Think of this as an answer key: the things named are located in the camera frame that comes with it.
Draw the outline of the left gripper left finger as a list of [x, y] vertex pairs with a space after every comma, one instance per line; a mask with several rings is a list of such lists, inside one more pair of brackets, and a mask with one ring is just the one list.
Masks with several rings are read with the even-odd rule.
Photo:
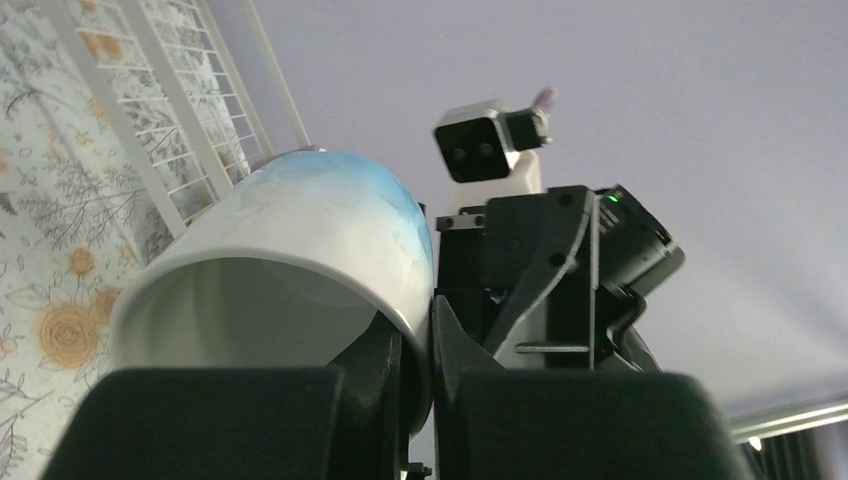
[[47, 479], [395, 479], [401, 334], [382, 315], [325, 367], [130, 369], [82, 401]]

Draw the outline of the white and blue cup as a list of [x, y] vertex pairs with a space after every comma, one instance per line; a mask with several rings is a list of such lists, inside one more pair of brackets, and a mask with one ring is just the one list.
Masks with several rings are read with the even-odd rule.
[[114, 370], [325, 366], [382, 315], [410, 353], [408, 431], [429, 415], [434, 259], [426, 217], [390, 170], [350, 152], [250, 173], [121, 291]]

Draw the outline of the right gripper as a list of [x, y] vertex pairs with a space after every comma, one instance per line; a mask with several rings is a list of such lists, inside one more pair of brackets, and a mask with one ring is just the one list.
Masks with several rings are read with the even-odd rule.
[[437, 291], [501, 365], [657, 369], [635, 325], [685, 254], [624, 187], [493, 198], [435, 227]]

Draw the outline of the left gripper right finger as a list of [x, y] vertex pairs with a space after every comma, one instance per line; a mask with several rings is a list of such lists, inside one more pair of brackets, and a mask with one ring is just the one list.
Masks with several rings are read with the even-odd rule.
[[669, 373], [507, 369], [432, 303], [442, 479], [748, 479], [707, 391]]

